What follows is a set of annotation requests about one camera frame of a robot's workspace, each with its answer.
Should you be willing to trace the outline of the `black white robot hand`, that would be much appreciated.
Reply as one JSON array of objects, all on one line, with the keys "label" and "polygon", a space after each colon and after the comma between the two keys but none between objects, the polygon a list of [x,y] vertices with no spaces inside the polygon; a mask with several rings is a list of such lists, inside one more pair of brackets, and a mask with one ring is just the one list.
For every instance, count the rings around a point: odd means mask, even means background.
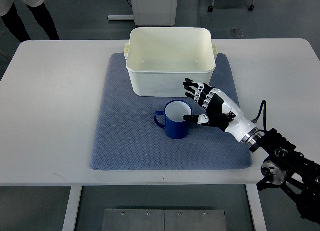
[{"label": "black white robot hand", "polygon": [[253,147],[261,137],[257,126],[245,118],[241,108],[222,90],[203,82],[186,78],[185,96],[191,98],[204,111],[200,115],[184,115],[185,121],[205,127],[216,127],[229,133],[243,144]]}]

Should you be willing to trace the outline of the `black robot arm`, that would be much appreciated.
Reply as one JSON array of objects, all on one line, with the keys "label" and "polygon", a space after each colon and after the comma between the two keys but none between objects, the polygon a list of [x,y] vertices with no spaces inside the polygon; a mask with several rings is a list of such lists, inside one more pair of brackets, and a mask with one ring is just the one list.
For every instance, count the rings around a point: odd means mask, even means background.
[{"label": "black robot arm", "polygon": [[261,102],[257,123],[263,116],[263,129],[253,133],[248,144],[250,151],[263,149],[268,157],[260,170],[263,179],[257,189],[280,188],[295,203],[301,218],[320,223],[320,165],[295,151],[296,146],[287,141],[276,129],[267,130],[267,103]]}]

